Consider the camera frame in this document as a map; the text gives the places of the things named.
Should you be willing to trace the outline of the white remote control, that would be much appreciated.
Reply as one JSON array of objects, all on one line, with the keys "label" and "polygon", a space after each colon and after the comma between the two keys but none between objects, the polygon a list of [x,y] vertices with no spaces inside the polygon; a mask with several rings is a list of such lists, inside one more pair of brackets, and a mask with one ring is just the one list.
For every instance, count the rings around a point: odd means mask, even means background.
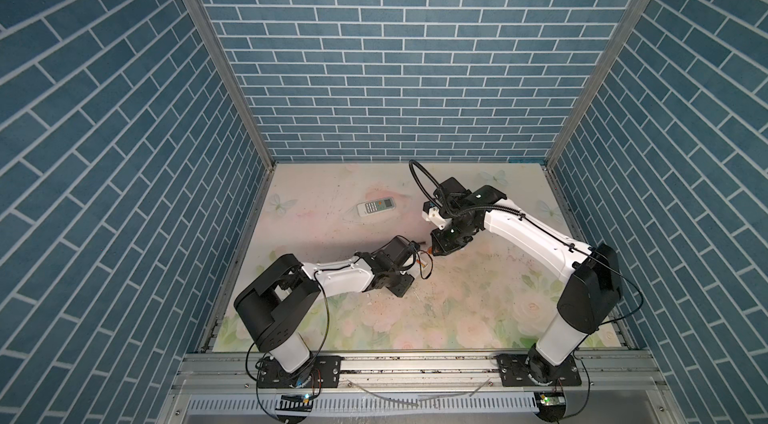
[{"label": "white remote control", "polygon": [[361,217],[372,216],[383,212],[390,212],[396,208],[393,197],[384,197],[362,202],[356,206],[357,212]]},{"label": "white remote control", "polygon": [[419,274],[423,280],[427,280],[431,277],[434,270],[434,260],[428,251],[420,250],[417,254],[417,261],[419,264]]}]

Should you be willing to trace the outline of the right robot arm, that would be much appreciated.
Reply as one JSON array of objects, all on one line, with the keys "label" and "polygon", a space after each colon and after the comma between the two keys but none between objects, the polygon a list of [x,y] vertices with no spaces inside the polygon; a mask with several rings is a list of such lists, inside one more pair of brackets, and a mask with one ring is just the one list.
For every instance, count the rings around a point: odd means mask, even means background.
[{"label": "right robot arm", "polygon": [[564,284],[557,314],[525,361],[535,382],[546,385],[559,379],[571,367],[567,360],[573,351],[607,322],[622,297],[616,252],[555,230],[490,185],[471,191],[449,178],[425,196],[422,218],[435,226],[435,256],[461,250],[487,230],[527,252]]}]

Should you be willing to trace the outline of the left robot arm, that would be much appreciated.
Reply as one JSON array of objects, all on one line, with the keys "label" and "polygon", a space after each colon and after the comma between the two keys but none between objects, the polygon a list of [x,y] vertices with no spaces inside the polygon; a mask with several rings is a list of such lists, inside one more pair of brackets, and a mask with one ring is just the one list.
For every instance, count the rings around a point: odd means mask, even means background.
[{"label": "left robot arm", "polygon": [[342,261],[301,262],[284,254],[237,295],[234,309],[256,348],[296,374],[316,357],[298,327],[317,300],[379,289],[402,297],[414,281],[410,270],[420,263],[420,251],[419,243],[398,235]]}]

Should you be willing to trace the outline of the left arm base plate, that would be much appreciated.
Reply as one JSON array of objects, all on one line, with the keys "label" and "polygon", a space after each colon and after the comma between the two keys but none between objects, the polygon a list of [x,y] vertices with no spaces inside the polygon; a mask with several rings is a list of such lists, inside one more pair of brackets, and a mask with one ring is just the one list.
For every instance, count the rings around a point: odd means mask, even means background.
[{"label": "left arm base plate", "polygon": [[268,356],[261,363],[257,383],[260,388],[266,389],[337,388],[341,363],[339,355],[320,355],[294,372],[287,372],[276,359]]}]

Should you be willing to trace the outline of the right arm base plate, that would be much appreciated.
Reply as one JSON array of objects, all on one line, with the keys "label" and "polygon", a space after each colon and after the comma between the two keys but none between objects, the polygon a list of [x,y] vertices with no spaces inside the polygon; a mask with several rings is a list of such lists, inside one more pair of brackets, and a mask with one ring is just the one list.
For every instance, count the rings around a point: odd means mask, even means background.
[{"label": "right arm base plate", "polygon": [[572,355],[559,365],[550,364],[533,348],[527,353],[497,354],[494,359],[504,387],[582,385],[582,378]]}]

